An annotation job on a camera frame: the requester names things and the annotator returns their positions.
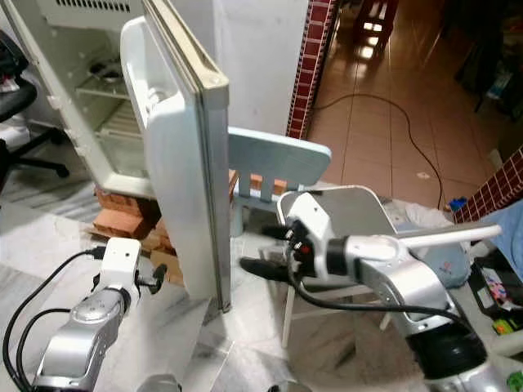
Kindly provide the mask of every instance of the mini fridge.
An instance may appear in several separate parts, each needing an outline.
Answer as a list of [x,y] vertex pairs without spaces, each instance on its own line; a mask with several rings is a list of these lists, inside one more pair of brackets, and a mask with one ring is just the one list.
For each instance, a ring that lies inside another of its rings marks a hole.
[[94,181],[156,198],[188,293],[228,310],[229,82],[172,2],[2,6]]

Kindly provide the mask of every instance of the chair wheel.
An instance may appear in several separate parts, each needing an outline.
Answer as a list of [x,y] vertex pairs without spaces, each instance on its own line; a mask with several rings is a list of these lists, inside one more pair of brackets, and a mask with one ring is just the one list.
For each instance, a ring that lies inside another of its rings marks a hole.
[[51,136],[51,143],[54,145],[61,145],[64,142],[64,135],[61,131],[56,130],[56,132],[53,133]]
[[56,174],[60,178],[66,178],[69,177],[69,170],[67,170],[67,167],[62,167],[60,169],[56,169]]

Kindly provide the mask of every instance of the tiled floor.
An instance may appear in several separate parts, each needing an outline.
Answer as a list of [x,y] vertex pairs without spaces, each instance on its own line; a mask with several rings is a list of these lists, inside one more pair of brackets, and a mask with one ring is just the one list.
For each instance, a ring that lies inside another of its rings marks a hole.
[[[437,0],[401,1],[391,39],[382,57],[372,60],[356,55],[354,12],[344,9],[315,105],[363,92],[403,107],[413,139],[440,173],[448,202],[471,196],[488,178],[494,168],[487,154],[513,125],[489,102],[473,113],[476,98],[454,81],[468,43],[451,30],[434,45],[439,9]],[[389,104],[356,97],[316,110],[308,139],[333,152],[322,180],[367,185],[382,196],[436,206],[436,175],[410,143],[405,117]]]

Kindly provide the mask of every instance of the electrical cord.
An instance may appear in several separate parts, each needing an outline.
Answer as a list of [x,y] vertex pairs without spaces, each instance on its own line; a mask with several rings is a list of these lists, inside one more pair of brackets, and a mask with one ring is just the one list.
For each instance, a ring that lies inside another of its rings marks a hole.
[[441,206],[441,199],[443,197],[443,184],[441,183],[440,173],[437,171],[436,167],[434,166],[432,161],[428,158],[428,156],[426,156],[425,153],[421,151],[421,149],[418,147],[418,145],[414,141],[414,139],[412,137],[412,133],[410,131],[410,117],[407,114],[407,112],[405,111],[405,109],[403,109],[401,106],[399,106],[396,102],[394,102],[392,100],[389,100],[387,98],[383,98],[381,96],[375,96],[373,94],[367,94],[367,93],[364,93],[364,92],[356,92],[356,93],[345,94],[344,96],[340,96],[339,98],[333,100],[332,102],[329,102],[326,105],[314,107],[314,111],[327,109],[327,108],[337,104],[338,102],[340,102],[342,100],[345,100],[347,98],[352,98],[352,97],[355,97],[355,96],[366,96],[368,98],[374,98],[375,100],[380,100],[382,102],[386,102],[389,105],[394,106],[395,108],[397,108],[405,116],[405,119],[407,120],[407,131],[409,133],[410,143],[412,143],[414,148],[423,156],[423,158],[428,162],[428,164],[431,165],[431,168],[434,171],[434,173],[436,174],[436,177],[438,179],[438,183],[440,184],[440,196],[438,197],[438,204],[437,204],[437,207],[436,207],[436,208],[439,209],[440,206]]
[[395,313],[419,313],[419,314],[432,314],[437,316],[446,317],[452,321],[463,325],[467,330],[474,332],[468,321],[456,314],[450,313],[446,310],[427,308],[425,306],[413,306],[413,305],[369,305],[369,304],[347,304],[341,302],[330,302],[318,299],[309,294],[300,281],[296,279],[296,275],[293,271],[293,263],[289,260],[287,263],[287,274],[288,280],[294,287],[294,290],[303,298],[305,301],[312,305],[319,306],[320,308],[334,309],[334,310],[353,310],[353,311],[365,311],[365,312],[395,312]]
[[60,273],[71,261],[76,259],[77,257],[80,257],[82,255],[91,255],[94,256],[95,259],[99,260],[102,259],[105,253],[105,247],[94,247],[93,249],[89,249],[86,251],[81,251],[78,253],[75,253],[72,255],[69,259],[64,261],[57,269],[53,271],[49,277],[47,277],[46,280],[40,284],[25,300],[21,303],[21,305],[15,310],[15,313],[12,315],[11,319],[9,320],[9,323],[6,327],[6,332],[3,337],[3,343],[2,343],[2,359],[3,363],[6,367],[7,374],[9,377],[13,380],[16,387],[20,392],[30,392],[31,389],[27,389],[25,385],[23,384],[22,380],[20,379],[20,375],[16,372],[15,368],[13,367],[13,364],[11,362],[11,358],[9,357],[9,340],[11,339],[11,334],[13,331],[13,327],[15,326],[15,322],[22,313],[22,310],[25,306],[27,306],[28,303],[31,302],[33,298],[35,298],[44,288],[46,285],[49,284],[50,281],[52,281],[55,276]]
[[71,309],[66,309],[66,308],[47,309],[47,310],[44,310],[44,311],[36,314],[32,319],[29,320],[29,322],[25,326],[25,329],[22,332],[22,336],[20,337],[20,342],[18,343],[18,349],[16,350],[16,371],[18,372],[20,381],[26,390],[31,390],[31,384],[29,383],[27,376],[25,375],[24,364],[22,363],[22,357],[23,357],[23,353],[24,353],[25,341],[27,340],[29,331],[31,330],[33,325],[38,321],[38,319],[40,319],[42,316],[45,316],[46,314],[69,313],[70,311],[71,311]]

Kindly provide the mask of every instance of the black office chair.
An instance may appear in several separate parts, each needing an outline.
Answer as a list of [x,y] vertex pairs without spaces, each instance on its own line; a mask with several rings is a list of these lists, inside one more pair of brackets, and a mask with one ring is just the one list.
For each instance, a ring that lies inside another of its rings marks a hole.
[[[36,99],[36,87],[24,80],[20,75],[27,68],[29,62],[20,48],[0,30],[0,82],[4,78],[14,78],[19,89],[15,91],[0,92],[0,123],[20,113],[31,105]],[[0,138],[0,192],[6,183],[9,171],[17,165],[42,167],[56,171],[59,177],[67,177],[67,167],[59,163],[51,163],[40,159],[22,158],[31,149],[41,145],[47,140],[59,144],[64,136],[61,130],[49,128],[41,135],[32,139],[29,143],[9,151],[7,143]]]

